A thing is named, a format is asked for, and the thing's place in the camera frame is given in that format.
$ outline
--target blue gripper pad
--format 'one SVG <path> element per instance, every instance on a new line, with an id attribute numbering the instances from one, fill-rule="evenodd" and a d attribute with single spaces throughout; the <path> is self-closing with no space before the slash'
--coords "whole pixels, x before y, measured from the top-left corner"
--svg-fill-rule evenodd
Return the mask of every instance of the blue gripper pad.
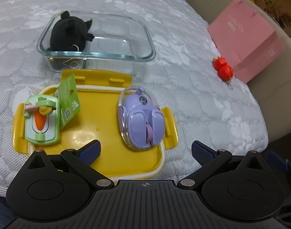
<path id="1" fill-rule="evenodd" d="M 266 162 L 268 165 L 275 167 L 283 173 L 288 171 L 287 162 L 273 151 L 267 153 Z"/>
<path id="2" fill-rule="evenodd" d="M 191 151 L 192 156 L 197 162 L 200 163 L 201 166 L 204 166 L 205 164 L 209 163 L 218 155 L 218 153 L 215 150 L 204 145 L 202 142 L 198 140 L 192 143 Z"/>
<path id="3" fill-rule="evenodd" d="M 101 154 L 101 144 L 93 140 L 76 151 L 76 156 L 90 166 Z"/>

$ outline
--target purple toy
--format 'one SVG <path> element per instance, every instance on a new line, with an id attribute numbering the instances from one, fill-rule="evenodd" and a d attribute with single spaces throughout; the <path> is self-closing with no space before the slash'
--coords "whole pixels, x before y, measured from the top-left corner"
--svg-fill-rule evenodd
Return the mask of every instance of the purple toy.
<path id="1" fill-rule="evenodd" d="M 118 123 L 123 140 L 135 150 L 158 145 L 165 133 L 165 119 L 156 99 L 143 87 L 126 88 L 118 101 Z"/>

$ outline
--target pink paper bag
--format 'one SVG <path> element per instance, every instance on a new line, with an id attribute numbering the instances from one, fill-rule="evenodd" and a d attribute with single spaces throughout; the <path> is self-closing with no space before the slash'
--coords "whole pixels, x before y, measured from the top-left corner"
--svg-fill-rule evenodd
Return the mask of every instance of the pink paper bag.
<path id="1" fill-rule="evenodd" d="M 233 0 L 208 31 L 236 78 L 247 83 L 284 50 L 273 27 L 241 0 Z"/>

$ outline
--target bed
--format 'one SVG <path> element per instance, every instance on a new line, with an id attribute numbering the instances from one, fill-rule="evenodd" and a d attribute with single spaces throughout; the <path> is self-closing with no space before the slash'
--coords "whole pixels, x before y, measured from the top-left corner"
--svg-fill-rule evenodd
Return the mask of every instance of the bed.
<path id="1" fill-rule="evenodd" d="M 0 0 L 0 196 L 28 155 L 12 148 L 16 107 L 30 95 L 60 82 L 37 52 L 36 43 L 50 18 L 62 10 L 128 15 L 148 27 L 157 55 L 148 63 L 87 60 L 87 68 L 133 76 L 133 85 L 148 88 L 161 107 L 172 109 L 179 144 L 166 151 L 164 170 L 154 179 L 176 182 L 200 167 L 191 155 L 199 140 L 236 155 L 262 151 L 268 135 L 261 110 L 247 85 L 220 80 L 212 67 L 219 55 L 208 23 L 185 0 Z"/>

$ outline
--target beige bed frame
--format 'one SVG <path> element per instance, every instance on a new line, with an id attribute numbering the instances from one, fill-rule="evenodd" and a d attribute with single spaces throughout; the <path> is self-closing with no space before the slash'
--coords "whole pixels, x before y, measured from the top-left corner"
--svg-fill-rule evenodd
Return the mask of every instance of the beige bed frame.
<path id="1" fill-rule="evenodd" d="M 209 24 L 232 0 L 186 0 Z M 266 123 L 269 141 L 291 132 L 291 39 L 258 6 L 243 0 L 254 8 L 276 30 L 286 50 L 248 86 L 258 101 Z"/>

